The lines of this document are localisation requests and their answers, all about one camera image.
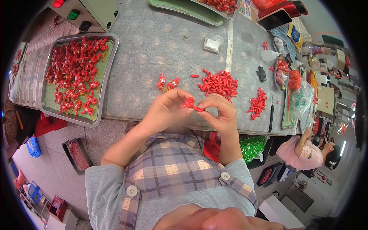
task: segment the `hand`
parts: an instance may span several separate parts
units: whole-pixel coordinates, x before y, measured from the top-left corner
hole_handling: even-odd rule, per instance
[[[174,112],[172,110],[176,105],[184,103],[189,97],[192,97],[190,93],[178,88],[157,96],[145,118],[140,123],[141,127],[151,136],[155,133],[162,132],[177,120],[186,118],[189,114],[193,113],[193,109],[184,108]]]
[[[305,128],[305,131],[303,133],[303,136],[308,139],[312,136],[313,132],[312,129],[310,127]]]
[[[217,118],[207,111],[198,112],[198,115],[203,117],[223,136],[229,137],[238,134],[236,109],[233,103],[217,93],[212,93],[198,103],[198,108],[206,109],[209,107],[215,107],[219,110]]]

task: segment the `black hair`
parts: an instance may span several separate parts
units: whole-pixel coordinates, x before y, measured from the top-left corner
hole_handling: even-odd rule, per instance
[[[335,169],[337,165],[339,164],[340,159],[341,159],[340,147],[338,145],[335,145],[333,147],[333,151],[328,153],[326,156],[325,166],[330,169]]]
[[[330,230],[335,223],[335,217],[314,216],[309,220],[305,230]]]

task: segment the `fingernail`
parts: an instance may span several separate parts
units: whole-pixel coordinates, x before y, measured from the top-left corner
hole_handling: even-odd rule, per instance
[[[194,111],[194,109],[189,109],[189,110],[187,110],[187,114],[191,114],[191,113],[193,113],[193,111]]]

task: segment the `red plastic bag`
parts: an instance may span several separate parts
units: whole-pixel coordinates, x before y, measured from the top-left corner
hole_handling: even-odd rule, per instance
[[[300,74],[297,70],[289,71],[289,83],[287,84],[289,88],[294,91],[295,89],[299,89],[300,87]]]
[[[267,8],[270,8],[271,6],[277,5],[279,3],[282,3],[286,0],[252,0],[252,2],[260,9],[265,10]]]

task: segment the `table surface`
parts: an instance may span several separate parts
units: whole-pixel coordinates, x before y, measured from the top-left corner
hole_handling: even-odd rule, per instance
[[[197,86],[205,77],[202,69],[217,73],[225,70],[228,62],[232,77],[239,80],[239,94],[232,99],[237,108],[238,131],[256,135],[295,134],[294,129],[281,129],[284,92],[277,90],[273,72],[268,70],[276,60],[264,62],[261,59],[262,43],[268,41],[269,48],[273,47],[272,35],[260,26],[242,14],[221,26],[211,26],[186,15],[151,7],[146,0],[124,1],[117,5],[120,16],[111,32],[119,36],[120,44],[106,88],[104,119],[141,121],[154,98],[162,93],[156,86],[162,72],[166,82],[180,77],[178,87],[190,92],[199,102],[205,98],[205,93]],[[228,41],[232,27],[233,42]],[[204,38],[216,35],[224,38],[219,54],[203,51]],[[231,46],[232,58],[228,58]],[[264,83],[256,74],[258,66],[266,72]],[[200,78],[192,79],[191,74],[199,74]],[[259,87],[267,93],[267,106],[261,117],[252,121],[247,111]],[[275,96],[273,128],[268,133],[272,95]],[[207,110],[217,115],[216,109]],[[189,117],[185,125],[195,130],[214,130],[197,114]]]

